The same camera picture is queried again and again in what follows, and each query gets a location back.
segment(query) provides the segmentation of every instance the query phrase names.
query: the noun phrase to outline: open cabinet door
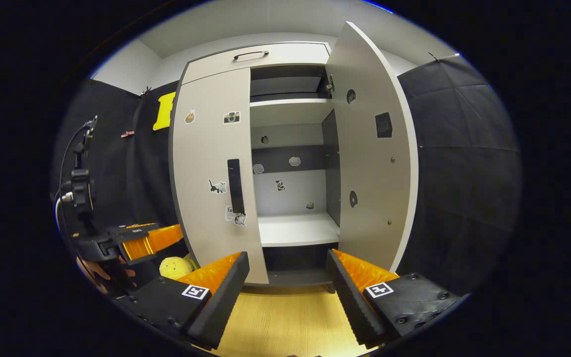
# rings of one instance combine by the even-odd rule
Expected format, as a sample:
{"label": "open cabinet door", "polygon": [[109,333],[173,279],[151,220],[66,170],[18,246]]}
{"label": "open cabinet door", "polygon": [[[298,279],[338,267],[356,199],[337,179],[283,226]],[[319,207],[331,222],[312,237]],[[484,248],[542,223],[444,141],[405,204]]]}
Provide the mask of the open cabinet door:
{"label": "open cabinet door", "polygon": [[340,147],[338,249],[394,272],[417,200],[417,145],[406,97],[385,56],[351,22],[326,71]]}
{"label": "open cabinet door", "polygon": [[[170,132],[171,184],[177,218],[197,263],[206,266],[247,251],[250,272],[245,282],[267,284],[252,183],[249,115],[249,68],[182,85]],[[245,226],[235,223],[227,207],[245,212]]]}

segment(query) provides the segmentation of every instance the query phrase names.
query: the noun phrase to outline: white cabinet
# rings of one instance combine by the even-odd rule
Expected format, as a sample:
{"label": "white cabinet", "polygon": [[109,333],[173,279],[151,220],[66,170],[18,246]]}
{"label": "white cabinet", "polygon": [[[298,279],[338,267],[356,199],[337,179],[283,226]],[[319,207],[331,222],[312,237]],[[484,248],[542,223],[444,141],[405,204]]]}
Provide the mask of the white cabinet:
{"label": "white cabinet", "polygon": [[[170,165],[178,219],[200,266],[245,250],[247,284],[326,283],[327,248],[338,244],[397,267],[417,197],[408,104],[385,57],[353,23],[328,49],[262,45],[187,65]],[[256,51],[269,54],[242,55]],[[291,93],[310,83],[316,93]],[[245,226],[227,221],[227,206],[245,213]]]}

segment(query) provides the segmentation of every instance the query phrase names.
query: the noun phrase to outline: yellow plush toy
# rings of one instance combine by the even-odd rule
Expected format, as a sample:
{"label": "yellow plush toy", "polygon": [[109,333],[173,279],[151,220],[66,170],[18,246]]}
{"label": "yellow plush toy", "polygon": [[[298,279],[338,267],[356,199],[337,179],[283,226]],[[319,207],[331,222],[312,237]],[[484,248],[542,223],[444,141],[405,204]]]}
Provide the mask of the yellow plush toy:
{"label": "yellow plush toy", "polygon": [[177,280],[192,271],[193,266],[186,258],[168,257],[160,263],[160,275],[165,278]]}

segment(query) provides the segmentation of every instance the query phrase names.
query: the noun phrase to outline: drawer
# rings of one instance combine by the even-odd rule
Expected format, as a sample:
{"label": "drawer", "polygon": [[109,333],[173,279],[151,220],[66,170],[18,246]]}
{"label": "drawer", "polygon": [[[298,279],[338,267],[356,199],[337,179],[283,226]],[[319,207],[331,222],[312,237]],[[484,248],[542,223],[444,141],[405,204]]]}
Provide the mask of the drawer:
{"label": "drawer", "polygon": [[[268,54],[249,54],[234,59],[236,55],[259,51],[267,51]],[[190,62],[184,73],[182,84],[239,68],[268,67],[280,64],[325,65],[328,58],[329,54],[324,43],[275,43],[244,47]]]}

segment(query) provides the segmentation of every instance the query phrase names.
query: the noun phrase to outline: wooden floor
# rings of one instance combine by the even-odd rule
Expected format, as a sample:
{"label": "wooden floor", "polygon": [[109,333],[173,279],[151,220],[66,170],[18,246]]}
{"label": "wooden floor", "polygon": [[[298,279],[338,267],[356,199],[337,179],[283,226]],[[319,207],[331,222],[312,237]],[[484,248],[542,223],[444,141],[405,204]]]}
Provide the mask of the wooden floor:
{"label": "wooden floor", "polygon": [[220,347],[211,353],[221,357],[355,357],[367,351],[356,342],[338,295],[321,285],[244,287]]}

